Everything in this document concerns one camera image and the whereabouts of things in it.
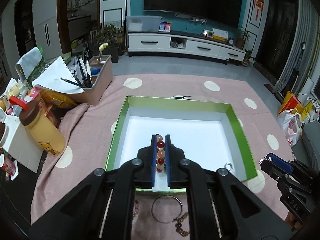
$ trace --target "tv stand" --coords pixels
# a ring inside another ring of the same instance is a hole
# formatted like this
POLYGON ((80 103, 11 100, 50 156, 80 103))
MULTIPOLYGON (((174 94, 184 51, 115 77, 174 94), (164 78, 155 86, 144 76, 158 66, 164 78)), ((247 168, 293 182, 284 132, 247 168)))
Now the tv stand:
POLYGON ((227 42, 214 40, 193 33, 171 31, 167 32, 129 32, 129 56, 134 55, 159 55, 178 56, 223 60, 225 64, 229 60, 240 63, 244 60, 245 52, 227 42), (171 41, 183 43, 183 48, 171 48, 171 41))

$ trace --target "silver bolt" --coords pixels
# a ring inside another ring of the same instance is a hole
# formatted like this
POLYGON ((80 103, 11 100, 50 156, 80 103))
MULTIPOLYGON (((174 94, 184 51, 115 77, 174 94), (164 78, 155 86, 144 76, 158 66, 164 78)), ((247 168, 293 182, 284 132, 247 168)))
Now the silver bolt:
POLYGON ((229 172, 228 172, 228 170, 227 169, 218 169, 218 173, 219 173, 219 175, 221 175, 221 176, 226 176, 229 172))
POLYGON ((135 166, 139 166, 142 163, 142 160, 135 158, 132 160, 132 164, 135 166))
POLYGON ((93 174, 96 175, 97 177, 101 176, 103 173, 104 173, 104 169, 102 168, 95 169, 93 172, 93 174))
POLYGON ((190 161, 188 159, 181 159, 180 164, 183 166, 188 166, 190 164, 190 161))

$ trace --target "hand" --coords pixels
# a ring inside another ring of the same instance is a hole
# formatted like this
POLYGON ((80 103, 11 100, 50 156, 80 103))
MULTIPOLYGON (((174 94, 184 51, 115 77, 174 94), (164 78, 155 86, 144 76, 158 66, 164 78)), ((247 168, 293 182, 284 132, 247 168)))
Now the hand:
POLYGON ((289 225, 291 229, 300 229, 302 227, 302 224, 300 224, 300 222, 297 221, 295 216, 290 211, 284 221, 289 225))

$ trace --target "cartoon bear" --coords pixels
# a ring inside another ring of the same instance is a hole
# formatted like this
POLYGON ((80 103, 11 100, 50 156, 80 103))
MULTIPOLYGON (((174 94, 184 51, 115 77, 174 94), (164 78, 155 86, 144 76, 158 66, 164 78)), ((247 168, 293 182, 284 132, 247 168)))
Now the cartoon bear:
POLYGON ((46 142, 44 144, 40 144, 40 146, 51 156, 57 156, 60 154, 60 152, 55 151, 52 149, 52 146, 50 145, 50 142, 46 142))

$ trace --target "teal wall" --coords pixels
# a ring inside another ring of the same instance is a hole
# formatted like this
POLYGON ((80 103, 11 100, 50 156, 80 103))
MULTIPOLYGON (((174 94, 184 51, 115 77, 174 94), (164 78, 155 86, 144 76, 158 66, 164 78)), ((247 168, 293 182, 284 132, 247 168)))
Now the teal wall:
MULTIPOLYGON (((163 20, 172 22, 172 30, 174 31, 187 31, 192 33, 202 33, 204 30, 205 24, 202 24, 200 26, 200 23, 198 22, 191 22, 188 21, 188 28, 187 28, 187 19, 175 17, 174 13, 167 13, 167 12, 149 12, 149 11, 143 11, 143 4, 144 0, 131 0, 131 7, 130 7, 130 15, 156 15, 156 16, 162 16, 163 20)), ((240 20, 239 25, 242 24, 242 21, 244 19, 244 13, 246 8, 247 0, 242 0, 242 7, 241 7, 241 13, 240 13, 240 20)), ((215 22, 215 21, 207 21, 206 29, 222 29, 225 31, 228 31, 228 34, 230 37, 235 37, 236 28, 227 26, 223 23, 215 22)))

